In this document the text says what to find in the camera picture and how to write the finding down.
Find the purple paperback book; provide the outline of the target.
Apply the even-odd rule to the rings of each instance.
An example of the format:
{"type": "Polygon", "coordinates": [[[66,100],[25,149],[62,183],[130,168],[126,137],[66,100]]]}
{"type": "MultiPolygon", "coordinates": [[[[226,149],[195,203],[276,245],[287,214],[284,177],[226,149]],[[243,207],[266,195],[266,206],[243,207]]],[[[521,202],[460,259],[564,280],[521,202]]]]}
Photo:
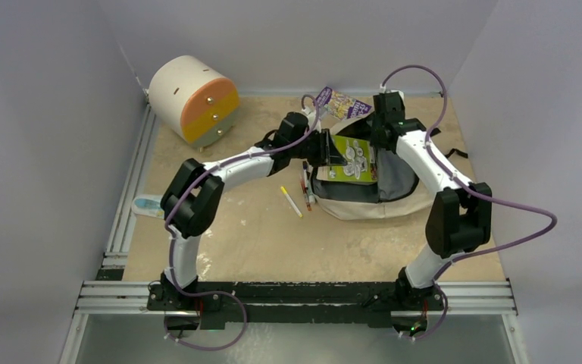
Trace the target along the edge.
{"type": "Polygon", "coordinates": [[[318,93],[316,102],[322,114],[326,113],[339,121],[367,115],[372,111],[372,106],[368,103],[338,92],[328,86],[318,93]]]}

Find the light blue packaged item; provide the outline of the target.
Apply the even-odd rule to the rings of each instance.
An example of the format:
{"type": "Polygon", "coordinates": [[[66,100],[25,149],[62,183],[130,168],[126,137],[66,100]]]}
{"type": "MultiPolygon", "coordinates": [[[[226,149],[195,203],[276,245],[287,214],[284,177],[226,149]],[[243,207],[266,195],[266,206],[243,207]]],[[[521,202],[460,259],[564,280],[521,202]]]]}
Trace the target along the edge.
{"type": "Polygon", "coordinates": [[[141,194],[132,201],[131,210],[135,215],[164,219],[164,210],[161,207],[162,195],[141,194]]]}

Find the round white drawer cabinet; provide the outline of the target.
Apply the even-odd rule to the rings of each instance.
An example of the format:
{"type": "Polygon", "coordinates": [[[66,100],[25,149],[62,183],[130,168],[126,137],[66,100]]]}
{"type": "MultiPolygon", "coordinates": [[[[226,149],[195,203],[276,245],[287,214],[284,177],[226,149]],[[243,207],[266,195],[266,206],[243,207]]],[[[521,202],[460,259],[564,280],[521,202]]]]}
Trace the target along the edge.
{"type": "Polygon", "coordinates": [[[163,124],[198,149],[217,142],[234,125],[240,104],[234,82],[191,55],[155,72],[148,100],[163,124]]]}

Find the green activity book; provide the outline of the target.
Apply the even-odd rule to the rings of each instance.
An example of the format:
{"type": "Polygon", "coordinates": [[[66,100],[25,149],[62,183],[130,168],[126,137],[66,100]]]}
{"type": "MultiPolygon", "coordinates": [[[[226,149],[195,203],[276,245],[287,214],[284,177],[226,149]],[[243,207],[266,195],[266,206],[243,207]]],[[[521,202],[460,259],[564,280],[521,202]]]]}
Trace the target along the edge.
{"type": "Polygon", "coordinates": [[[346,164],[327,168],[327,181],[352,184],[373,184],[377,182],[374,148],[367,140],[346,136],[334,136],[338,152],[344,156],[346,164]]]}

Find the yellow marker pen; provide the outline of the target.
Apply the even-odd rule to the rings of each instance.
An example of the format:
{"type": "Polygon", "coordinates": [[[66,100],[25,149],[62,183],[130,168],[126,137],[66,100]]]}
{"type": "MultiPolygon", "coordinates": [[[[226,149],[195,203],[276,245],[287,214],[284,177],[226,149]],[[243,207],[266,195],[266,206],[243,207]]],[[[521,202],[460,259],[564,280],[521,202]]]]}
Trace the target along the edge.
{"type": "Polygon", "coordinates": [[[289,203],[289,205],[291,206],[291,208],[293,209],[293,211],[300,217],[303,217],[302,212],[300,211],[299,207],[296,205],[296,203],[294,202],[293,198],[291,197],[291,195],[288,193],[287,189],[284,186],[280,187],[280,190],[282,192],[282,194],[284,195],[284,197],[286,198],[287,202],[289,203]]]}

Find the red orange pen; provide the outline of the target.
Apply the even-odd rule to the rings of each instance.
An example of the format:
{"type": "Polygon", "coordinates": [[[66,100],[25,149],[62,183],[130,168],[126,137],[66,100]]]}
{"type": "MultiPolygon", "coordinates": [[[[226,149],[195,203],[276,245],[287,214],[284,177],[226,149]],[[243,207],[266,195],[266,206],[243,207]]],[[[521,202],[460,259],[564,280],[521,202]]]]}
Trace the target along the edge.
{"type": "Polygon", "coordinates": [[[306,208],[308,211],[312,211],[311,202],[310,202],[309,195],[308,195],[308,190],[306,188],[305,180],[304,180],[304,177],[302,175],[300,177],[300,184],[301,184],[302,193],[304,196],[306,208]]]}

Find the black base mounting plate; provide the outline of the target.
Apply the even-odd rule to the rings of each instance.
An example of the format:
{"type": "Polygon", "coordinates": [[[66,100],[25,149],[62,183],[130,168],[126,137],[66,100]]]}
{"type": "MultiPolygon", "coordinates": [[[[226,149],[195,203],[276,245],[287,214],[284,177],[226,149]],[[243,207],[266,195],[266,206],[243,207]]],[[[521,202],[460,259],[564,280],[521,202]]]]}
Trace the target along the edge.
{"type": "Polygon", "coordinates": [[[411,290],[394,281],[195,282],[180,293],[168,279],[150,284],[147,309],[191,315],[203,330],[228,323],[364,324],[370,328],[426,328],[443,310],[432,287],[411,290]]]}

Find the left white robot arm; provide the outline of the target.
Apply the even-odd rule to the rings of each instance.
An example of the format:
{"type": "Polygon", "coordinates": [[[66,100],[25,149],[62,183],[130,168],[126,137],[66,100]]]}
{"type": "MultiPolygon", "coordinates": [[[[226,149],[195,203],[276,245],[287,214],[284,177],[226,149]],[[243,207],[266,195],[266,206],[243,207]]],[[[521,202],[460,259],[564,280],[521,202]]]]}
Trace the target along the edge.
{"type": "Polygon", "coordinates": [[[309,120],[288,113],[280,125],[248,148],[229,158],[201,163],[189,158],[182,163],[161,198],[164,227],[170,234],[168,264],[164,276],[171,284],[166,300],[185,310],[199,295],[196,260],[202,235],[212,225],[223,193],[288,167],[293,159],[312,167],[346,163],[327,129],[318,129],[318,118],[309,120]]]}

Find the blue capped white marker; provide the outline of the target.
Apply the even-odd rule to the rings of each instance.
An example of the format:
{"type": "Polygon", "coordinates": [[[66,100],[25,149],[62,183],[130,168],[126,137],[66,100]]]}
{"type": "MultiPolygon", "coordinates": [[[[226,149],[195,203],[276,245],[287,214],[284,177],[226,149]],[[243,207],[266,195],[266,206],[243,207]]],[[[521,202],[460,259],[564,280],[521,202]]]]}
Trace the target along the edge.
{"type": "Polygon", "coordinates": [[[310,187],[310,173],[308,170],[308,163],[306,161],[302,162],[302,179],[305,185],[305,189],[309,191],[310,187]]]}

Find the beige canvas backpack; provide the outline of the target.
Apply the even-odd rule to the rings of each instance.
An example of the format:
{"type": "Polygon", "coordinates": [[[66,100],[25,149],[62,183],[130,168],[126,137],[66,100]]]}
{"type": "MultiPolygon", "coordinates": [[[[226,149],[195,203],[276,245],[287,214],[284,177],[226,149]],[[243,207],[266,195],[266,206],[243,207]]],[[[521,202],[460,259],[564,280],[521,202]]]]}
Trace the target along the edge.
{"type": "Polygon", "coordinates": [[[433,194],[398,155],[376,149],[375,182],[338,182],[320,180],[318,168],[309,182],[317,204],[327,213],[344,221],[397,218],[428,209],[433,194]]]}

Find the green white glue stick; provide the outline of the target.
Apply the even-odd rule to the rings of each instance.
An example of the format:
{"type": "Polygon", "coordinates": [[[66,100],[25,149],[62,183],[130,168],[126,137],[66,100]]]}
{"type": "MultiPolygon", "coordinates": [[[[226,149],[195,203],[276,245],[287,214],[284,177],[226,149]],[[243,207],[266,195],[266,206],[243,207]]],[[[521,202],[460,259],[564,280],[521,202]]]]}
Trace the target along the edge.
{"type": "Polygon", "coordinates": [[[311,186],[307,186],[307,192],[310,203],[316,203],[315,195],[313,194],[311,186]]]}

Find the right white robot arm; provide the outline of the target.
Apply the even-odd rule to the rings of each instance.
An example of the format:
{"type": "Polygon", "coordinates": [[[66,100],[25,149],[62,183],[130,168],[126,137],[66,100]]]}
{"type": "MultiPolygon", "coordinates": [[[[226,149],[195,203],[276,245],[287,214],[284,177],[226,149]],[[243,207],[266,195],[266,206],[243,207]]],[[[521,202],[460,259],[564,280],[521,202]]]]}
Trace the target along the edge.
{"type": "Polygon", "coordinates": [[[417,118],[405,116],[400,91],[379,93],[373,102],[372,145],[406,162],[433,197],[425,225],[426,245],[396,280],[397,303],[412,309],[433,296],[444,266],[489,242],[492,205],[475,195],[489,196],[491,189],[473,183],[455,168],[432,142],[430,131],[417,118]]]}

